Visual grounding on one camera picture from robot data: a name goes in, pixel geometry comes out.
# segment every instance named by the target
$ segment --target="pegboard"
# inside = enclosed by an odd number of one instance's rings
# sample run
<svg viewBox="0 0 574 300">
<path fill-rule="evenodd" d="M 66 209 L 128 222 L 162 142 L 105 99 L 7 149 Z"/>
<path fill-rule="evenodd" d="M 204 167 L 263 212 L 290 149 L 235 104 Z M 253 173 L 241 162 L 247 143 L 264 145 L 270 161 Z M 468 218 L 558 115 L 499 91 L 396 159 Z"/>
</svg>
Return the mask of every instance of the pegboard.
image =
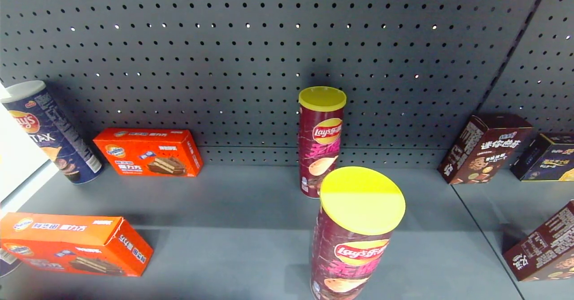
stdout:
<svg viewBox="0 0 574 300">
<path fill-rule="evenodd" d="M 523 116 L 541 132 L 574 132 L 574 0 L 542 0 L 482 112 Z"/>
<path fill-rule="evenodd" d="M 200 147 L 205 163 L 216 165 L 296 165 L 294 148 Z M 339 166 L 361 165 L 379 168 L 433 168 L 444 156 L 434 149 L 343 148 Z"/>
<path fill-rule="evenodd" d="M 0 1 L 0 78 L 47 81 L 88 138 L 296 147 L 297 94 L 330 85 L 343 147 L 447 149 L 535 0 Z"/>
</svg>

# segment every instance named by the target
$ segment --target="lay's logo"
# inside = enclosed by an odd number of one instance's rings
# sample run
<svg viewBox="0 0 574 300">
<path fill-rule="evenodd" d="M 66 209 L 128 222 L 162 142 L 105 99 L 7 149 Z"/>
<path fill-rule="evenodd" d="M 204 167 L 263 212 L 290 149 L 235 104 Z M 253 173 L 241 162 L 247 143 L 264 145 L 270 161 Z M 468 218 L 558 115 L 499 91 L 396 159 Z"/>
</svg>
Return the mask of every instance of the lay's logo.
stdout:
<svg viewBox="0 0 574 300">
<path fill-rule="evenodd" d="M 125 157 L 126 151 L 117 145 L 109 144 L 106 145 L 106 153 L 114 157 Z"/>
<path fill-rule="evenodd" d="M 26 133 L 33 134 L 39 131 L 39 120 L 34 114 L 20 112 L 20 110 L 9 110 L 8 112 L 16 119 L 16 122 L 22 126 Z"/>
<path fill-rule="evenodd" d="M 361 266 L 381 258 L 388 244 L 388 239 L 340 243 L 335 256 L 348 265 Z"/>
<path fill-rule="evenodd" d="M 30 226 L 33 222 L 34 220 L 30 217 L 22 218 L 20 221 L 14 224 L 13 228 L 16 232 L 21 232 L 22 230 Z"/>
<path fill-rule="evenodd" d="M 342 127 L 343 120 L 340 118 L 324 120 L 313 128 L 313 139 L 319 144 L 333 143 L 341 135 Z"/>
</svg>

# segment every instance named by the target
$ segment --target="product packaging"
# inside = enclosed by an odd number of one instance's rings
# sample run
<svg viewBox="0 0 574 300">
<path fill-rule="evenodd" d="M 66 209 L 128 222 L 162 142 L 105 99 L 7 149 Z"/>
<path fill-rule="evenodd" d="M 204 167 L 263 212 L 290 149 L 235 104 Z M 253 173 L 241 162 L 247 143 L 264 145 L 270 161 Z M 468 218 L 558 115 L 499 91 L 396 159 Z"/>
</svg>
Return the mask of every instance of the product packaging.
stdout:
<svg viewBox="0 0 574 300">
<path fill-rule="evenodd" d="M 2 248 L 39 270 L 141 276 L 153 250 L 122 217 L 8 213 Z"/>
<path fill-rule="evenodd" d="M 531 128 L 514 114 L 472 115 L 438 170 L 450 184 L 488 182 Z"/>
<path fill-rule="evenodd" d="M 574 133 L 539 133 L 510 171 L 521 181 L 574 181 Z"/>
<path fill-rule="evenodd" d="M 343 167 L 325 177 L 320 200 L 311 291 L 315 300 L 352 300 L 365 287 L 402 220 L 404 197 L 375 170 Z"/>
<path fill-rule="evenodd" d="M 94 143 L 121 175 L 195 177 L 203 167 L 188 130 L 107 128 Z"/>
<path fill-rule="evenodd" d="M 574 275 L 574 200 L 503 255 L 519 281 Z"/>
<path fill-rule="evenodd" d="M 18 269 L 21 264 L 17 257 L 0 248 L 0 278 Z"/>
<path fill-rule="evenodd" d="M 94 180 L 102 163 L 62 113 L 43 81 L 28 81 L 6 88 L 0 102 L 72 183 Z"/>
<path fill-rule="evenodd" d="M 321 181 L 335 169 L 346 102 L 345 93 L 332 87 L 299 93 L 299 182 L 310 198 L 319 197 Z"/>
</svg>

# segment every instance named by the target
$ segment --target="lay's chip can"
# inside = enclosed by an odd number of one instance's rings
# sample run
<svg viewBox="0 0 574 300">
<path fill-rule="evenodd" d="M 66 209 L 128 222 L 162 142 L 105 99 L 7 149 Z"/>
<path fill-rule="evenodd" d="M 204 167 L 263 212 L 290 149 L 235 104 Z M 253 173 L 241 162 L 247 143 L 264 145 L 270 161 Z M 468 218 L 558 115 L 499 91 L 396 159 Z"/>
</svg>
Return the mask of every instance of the lay's chip can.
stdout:
<svg viewBox="0 0 574 300">
<path fill-rule="evenodd" d="M 43 81 L 28 81 L 6 89 L 0 102 L 72 183 L 94 180 L 102 163 L 62 113 Z"/>
<path fill-rule="evenodd" d="M 299 93 L 299 184 L 310 198 L 319 197 L 323 178 L 335 169 L 346 102 L 345 93 L 332 87 Z"/>
<path fill-rule="evenodd" d="M 343 167 L 322 182 L 314 229 L 311 292 L 315 300 L 355 299 L 369 281 L 406 209 L 389 178 Z"/>
</svg>

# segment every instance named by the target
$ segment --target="red lay's can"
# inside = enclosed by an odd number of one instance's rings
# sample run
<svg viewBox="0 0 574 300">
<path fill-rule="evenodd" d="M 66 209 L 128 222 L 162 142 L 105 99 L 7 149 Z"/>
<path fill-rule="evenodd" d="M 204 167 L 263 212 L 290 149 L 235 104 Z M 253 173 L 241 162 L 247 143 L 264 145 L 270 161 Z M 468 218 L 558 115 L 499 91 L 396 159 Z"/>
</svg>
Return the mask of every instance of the red lay's can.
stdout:
<svg viewBox="0 0 574 300">
<path fill-rule="evenodd" d="M 299 182 L 301 191 L 318 198 L 323 178 L 335 168 L 347 96 L 325 86 L 299 93 Z"/>
<path fill-rule="evenodd" d="M 363 167 L 329 173 L 321 185 L 313 237 L 311 292 L 316 300 L 352 300 L 377 268 L 406 209 L 389 178 Z"/>
</svg>

